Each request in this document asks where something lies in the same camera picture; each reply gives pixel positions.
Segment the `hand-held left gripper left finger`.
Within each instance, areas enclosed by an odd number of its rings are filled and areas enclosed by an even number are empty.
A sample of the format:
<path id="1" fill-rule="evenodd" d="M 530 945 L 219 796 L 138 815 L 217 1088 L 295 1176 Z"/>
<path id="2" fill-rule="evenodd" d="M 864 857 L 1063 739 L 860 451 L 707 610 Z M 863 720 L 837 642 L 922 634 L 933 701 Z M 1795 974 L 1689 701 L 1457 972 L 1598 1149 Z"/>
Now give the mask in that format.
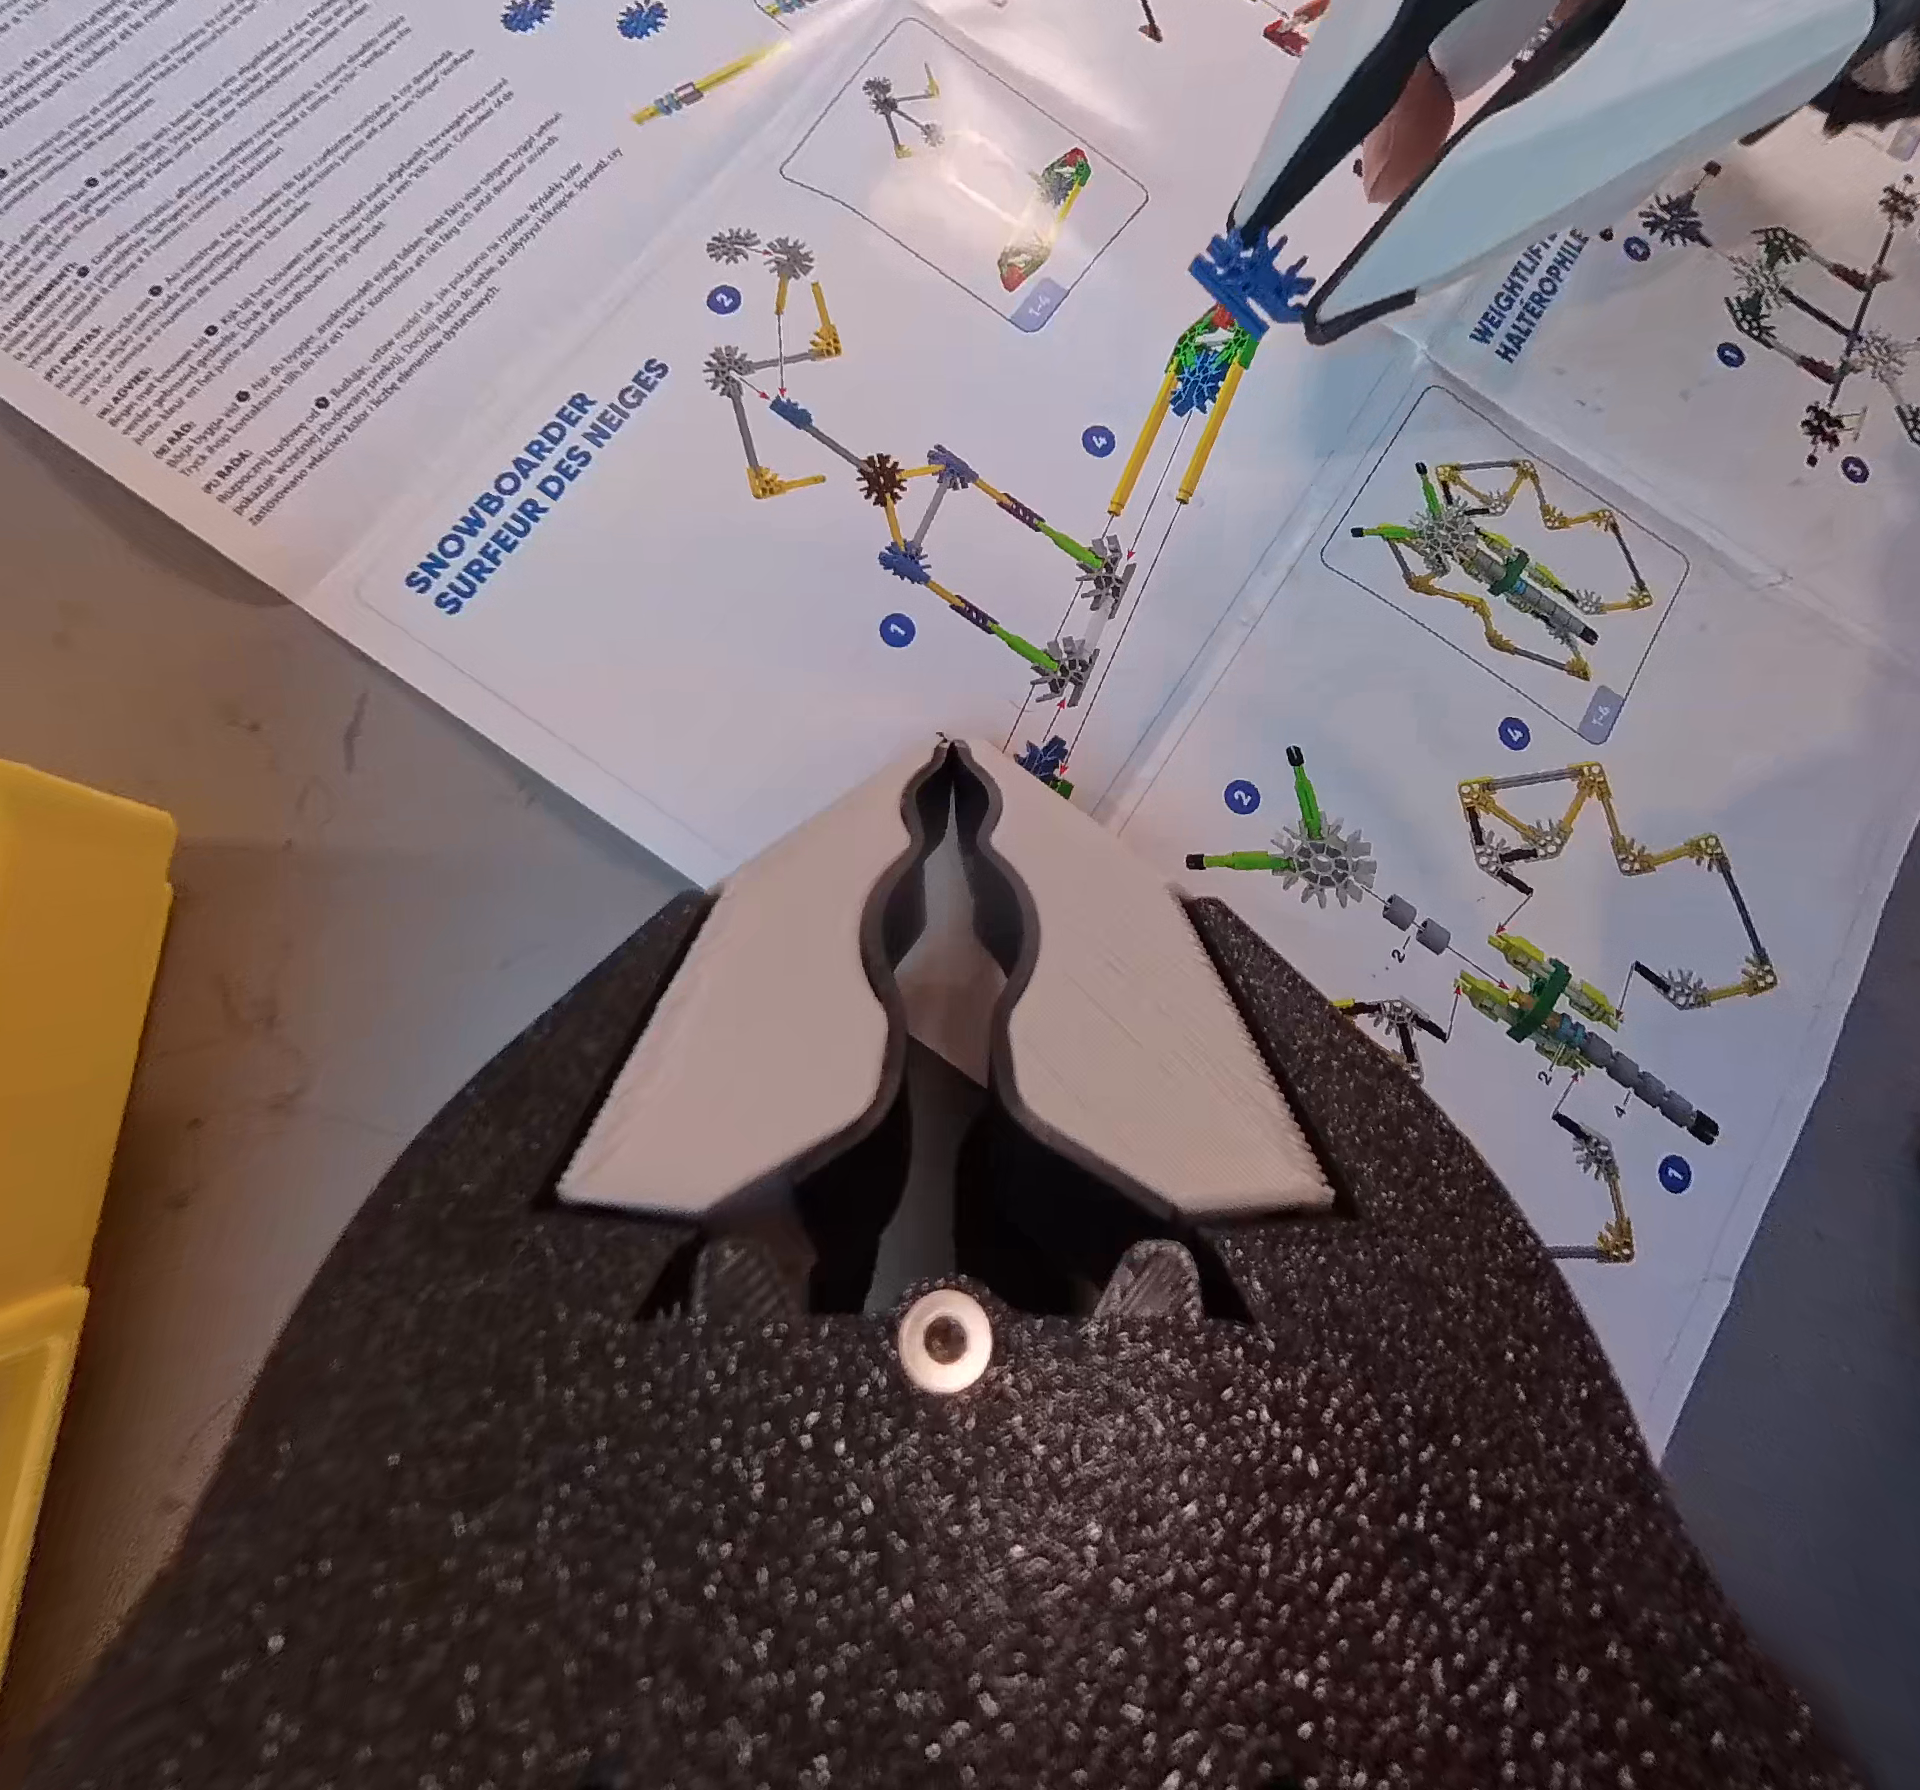
<path id="1" fill-rule="evenodd" d="M 898 966 L 949 742 L 895 758 L 712 892 L 556 1200 L 754 1243 L 792 1304 L 863 1304 L 909 1168 Z"/>

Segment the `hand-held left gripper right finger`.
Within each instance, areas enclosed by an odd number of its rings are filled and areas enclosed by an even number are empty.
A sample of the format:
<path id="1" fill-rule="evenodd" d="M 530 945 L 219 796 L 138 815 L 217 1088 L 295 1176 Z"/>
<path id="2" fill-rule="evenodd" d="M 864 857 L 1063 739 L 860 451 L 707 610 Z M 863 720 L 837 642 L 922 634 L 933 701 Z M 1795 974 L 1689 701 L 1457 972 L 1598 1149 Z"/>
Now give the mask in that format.
<path id="1" fill-rule="evenodd" d="M 956 742 L 972 932 L 1002 974 L 951 1176 L 957 1271 L 1004 1304 L 1245 1304 L 1216 1233 L 1336 1204 L 1187 900 Z"/>

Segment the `blue plastic connector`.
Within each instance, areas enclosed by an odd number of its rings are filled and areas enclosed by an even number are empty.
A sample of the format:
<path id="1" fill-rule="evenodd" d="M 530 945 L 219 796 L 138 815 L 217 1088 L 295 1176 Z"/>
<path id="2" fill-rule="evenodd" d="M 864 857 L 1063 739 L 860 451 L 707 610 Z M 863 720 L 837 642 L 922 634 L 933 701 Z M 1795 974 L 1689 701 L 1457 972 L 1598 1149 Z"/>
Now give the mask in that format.
<path id="1" fill-rule="evenodd" d="M 1187 265 L 1190 280 L 1249 340 L 1275 326 L 1301 326 L 1316 280 L 1307 257 L 1287 258 L 1287 238 L 1267 231 L 1227 231 L 1213 235 Z"/>

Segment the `yellow plastic bin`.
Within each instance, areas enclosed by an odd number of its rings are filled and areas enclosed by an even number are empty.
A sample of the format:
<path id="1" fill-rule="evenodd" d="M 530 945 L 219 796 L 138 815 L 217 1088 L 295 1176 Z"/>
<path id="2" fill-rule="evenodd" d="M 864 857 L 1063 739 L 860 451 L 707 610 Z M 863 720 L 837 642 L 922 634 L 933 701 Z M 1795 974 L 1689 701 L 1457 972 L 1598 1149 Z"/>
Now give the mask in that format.
<path id="1" fill-rule="evenodd" d="M 173 906 L 177 825 L 3 765 L 3 1652 Z"/>

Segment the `white instruction sheet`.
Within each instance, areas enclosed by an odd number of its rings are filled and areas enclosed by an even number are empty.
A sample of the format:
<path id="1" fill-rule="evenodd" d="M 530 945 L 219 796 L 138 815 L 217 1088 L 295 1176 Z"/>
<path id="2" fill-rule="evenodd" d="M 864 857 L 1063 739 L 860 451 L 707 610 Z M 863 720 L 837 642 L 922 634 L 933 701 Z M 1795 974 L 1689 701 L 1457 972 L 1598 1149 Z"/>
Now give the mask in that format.
<path id="1" fill-rule="evenodd" d="M 1423 1075 L 1675 1428 L 1916 828 L 1916 119 L 1319 348 L 1355 0 L 3 0 L 3 396 L 713 881 L 934 725 Z"/>

